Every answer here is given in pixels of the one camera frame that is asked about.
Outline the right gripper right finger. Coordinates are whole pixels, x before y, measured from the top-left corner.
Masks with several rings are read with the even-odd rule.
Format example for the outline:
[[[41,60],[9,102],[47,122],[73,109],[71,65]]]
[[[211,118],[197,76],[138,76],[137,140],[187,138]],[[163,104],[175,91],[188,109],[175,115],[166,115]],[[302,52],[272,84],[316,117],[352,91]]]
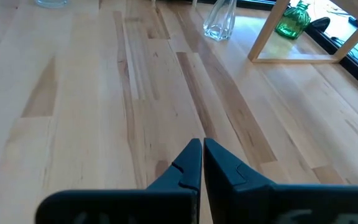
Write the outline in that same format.
[[[358,185],[277,184],[210,138],[204,177],[214,223],[358,223]]]

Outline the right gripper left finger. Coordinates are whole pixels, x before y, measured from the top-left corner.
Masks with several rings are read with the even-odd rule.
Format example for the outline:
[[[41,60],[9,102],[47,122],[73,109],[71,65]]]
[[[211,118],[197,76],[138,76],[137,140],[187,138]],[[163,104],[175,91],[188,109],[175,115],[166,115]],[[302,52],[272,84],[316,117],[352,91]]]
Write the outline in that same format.
[[[63,190],[45,198],[36,223],[199,223],[202,144],[192,139],[146,189]]]

